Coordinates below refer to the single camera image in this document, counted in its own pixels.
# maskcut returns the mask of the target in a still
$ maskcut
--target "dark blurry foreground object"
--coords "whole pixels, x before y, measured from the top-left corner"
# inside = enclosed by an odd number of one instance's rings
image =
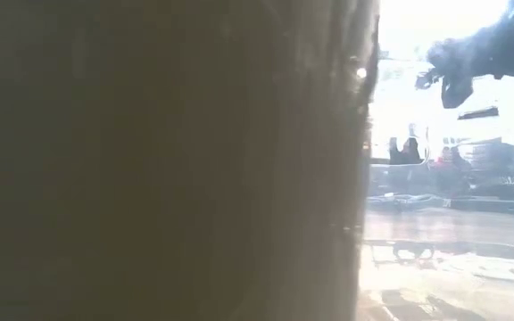
[[[0,1],[0,320],[351,320],[376,4]]]
[[[514,77],[514,0],[496,24],[471,37],[436,43],[427,59],[434,68],[419,76],[416,87],[426,89],[441,79],[446,109],[459,107],[473,94],[474,77]]]

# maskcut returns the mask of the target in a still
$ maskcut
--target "glass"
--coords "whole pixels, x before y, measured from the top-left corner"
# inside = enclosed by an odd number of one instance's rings
[[[358,319],[514,320],[514,1],[382,0],[379,30],[372,157],[406,124],[429,157],[370,168]]]

